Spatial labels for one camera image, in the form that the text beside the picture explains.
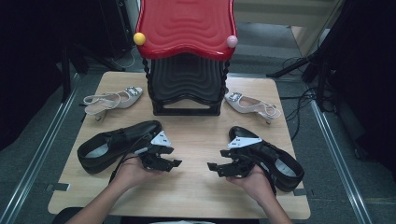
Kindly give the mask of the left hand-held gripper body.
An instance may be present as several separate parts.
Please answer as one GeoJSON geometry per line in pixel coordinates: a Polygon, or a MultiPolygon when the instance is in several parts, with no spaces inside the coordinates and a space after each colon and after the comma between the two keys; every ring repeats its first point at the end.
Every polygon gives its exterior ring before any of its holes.
{"type": "Polygon", "coordinates": [[[143,166],[148,169],[163,171],[167,159],[162,157],[158,151],[160,147],[171,147],[171,143],[164,131],[159,132],[156,136],[148,133],[138,141],[138,157],[143,166]]]}

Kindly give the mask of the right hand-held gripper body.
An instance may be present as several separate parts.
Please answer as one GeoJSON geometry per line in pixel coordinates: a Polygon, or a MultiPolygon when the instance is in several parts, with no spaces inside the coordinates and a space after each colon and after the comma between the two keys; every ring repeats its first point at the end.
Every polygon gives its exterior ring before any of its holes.
{"type": "Polygon", "coordinates": [[[228,149],[238,153],[236,158],[231,158],[233,163],[236,165],[237,173],[236,176],[246,177],[253,166],[255,165],[255,159],[250,152],[250,147],[262,142],[260,137],[235,137],[228,144],[228,149]]]}

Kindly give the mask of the white heeled slingback shoe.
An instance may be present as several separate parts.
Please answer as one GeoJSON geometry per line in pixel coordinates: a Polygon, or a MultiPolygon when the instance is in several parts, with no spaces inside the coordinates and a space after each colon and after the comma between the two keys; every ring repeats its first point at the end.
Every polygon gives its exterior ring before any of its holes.
{"type": "Polygon", "coordinates": [[[83,99],[84,111],[87,115],[95,116],[96,120],[100,120],[108,110],[132,106],[142,93],[142,88],[131,86],[123,91],[86,96],[83,99]]]}
{"type": "Polygon", "coordinates": [[[242,114],[257,114],[266,123],[270,124],[281,116],[281,111],[276,105],[248,97],[240,92],[228,92],[224,100],[237,112],[242,114]]]}

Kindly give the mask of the red and black shoe rack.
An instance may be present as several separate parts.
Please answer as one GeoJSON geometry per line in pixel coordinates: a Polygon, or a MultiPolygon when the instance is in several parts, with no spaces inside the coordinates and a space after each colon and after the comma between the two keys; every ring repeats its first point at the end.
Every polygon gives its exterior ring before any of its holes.
{"type": "Polygon", "coordinates": [[[238,44],[233,0],[141,0],[134,42],[156,116],[217,116],[238,44]]]}

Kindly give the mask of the person's right hand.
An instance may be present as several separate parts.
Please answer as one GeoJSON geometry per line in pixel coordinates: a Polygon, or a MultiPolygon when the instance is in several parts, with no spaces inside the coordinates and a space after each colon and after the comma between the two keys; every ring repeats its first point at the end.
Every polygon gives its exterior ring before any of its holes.
{"type": "Polygon", "coordinates": [[[247,177],[229,176],[226,180],[242,188],[259,205],[265,205],[276,198],[269,180],[257,165],[252,168],[247,177]]]}

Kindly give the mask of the person's left hand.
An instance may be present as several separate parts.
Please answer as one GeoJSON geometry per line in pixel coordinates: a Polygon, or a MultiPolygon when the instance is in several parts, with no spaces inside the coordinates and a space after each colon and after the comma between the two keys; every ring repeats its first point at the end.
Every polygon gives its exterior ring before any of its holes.
{"type": "Polygon", "coordinates": [[[137,157],[129,157],[121,164],[112,183],[126,191],[162,174],[161,171],[145,168],[137,157]]]}

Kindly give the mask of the black tripod stand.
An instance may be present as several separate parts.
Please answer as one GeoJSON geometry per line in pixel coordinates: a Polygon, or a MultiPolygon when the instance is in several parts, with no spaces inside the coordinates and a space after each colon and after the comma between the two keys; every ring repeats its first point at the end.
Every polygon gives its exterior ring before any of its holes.
{"type": "Polygon", "coordinates": [[[349,0],[332,0],[330,9],[327,10],[321,19],[317,19],[315,25],[311,27],[293,27],[294,33],[305,36],[305,41],[298,40],[304,46],[301,50],[304,57],[283,69],[268,75],[268,77],[283,77],[289,72],[306,66],[304,77],[314,75],[315,69],[320,68],[329,58],[329,53],[337,39],[337,34],[342,29],[345,20],[344,7],[349,6],[349,0]]]}

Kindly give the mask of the black curtain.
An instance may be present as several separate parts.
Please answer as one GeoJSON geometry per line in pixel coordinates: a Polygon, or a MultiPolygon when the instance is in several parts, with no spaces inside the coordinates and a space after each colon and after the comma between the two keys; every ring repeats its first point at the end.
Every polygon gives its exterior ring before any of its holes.
{"type": "Polygon", "coordinates": [[[363,156],[396,177],[396,0],[346,0],[330,36],[343,122],[363,156]]]}
{"type": "Polygon", "coordinates": [[[110,62],[132,48],[126,0],[0,0],[0,151],[10,146],[58,89],[69,67],[110,62]]]}

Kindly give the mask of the metal floor rail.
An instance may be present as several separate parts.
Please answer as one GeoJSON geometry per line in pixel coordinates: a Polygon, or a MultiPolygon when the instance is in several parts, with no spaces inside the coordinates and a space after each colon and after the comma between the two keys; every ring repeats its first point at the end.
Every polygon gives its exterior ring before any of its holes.
{"type": "Polygon", "coordinates": [[[7,203],[7,207],[5,208],[2,216],[0,216],[0,224],[13,224],[16,220],[16,217],[35,182],[42,164],[50,152],[53,141],[59,132],[71,105],[73,104],[80,81],[81,76],[78,73],[75,73],[71,78],[71,93],[65,101],[58,106],[57,112],[51,120],[51,123],[37,147],[35,154],[32,156],[21,181],[13,190],[12,197],[7,203]]]}
{"type": "Polygon", "coordinates": [[[335,168],[338,175],[340,176],[343,184],[346,196],[348,197],[349,203],[356,216],[359,224],[373,224],[370,213],[367,206],[361,197],[361,192],[349,171],[347,163],[342,155],[340,147],[333,135],[330,124],[323,112],[321,112],[315,102],[311,103],[311,107],[315,114],[315,118],[318,122],[318,126],[321,129],[326,145],[332,156],[335,168]]]}

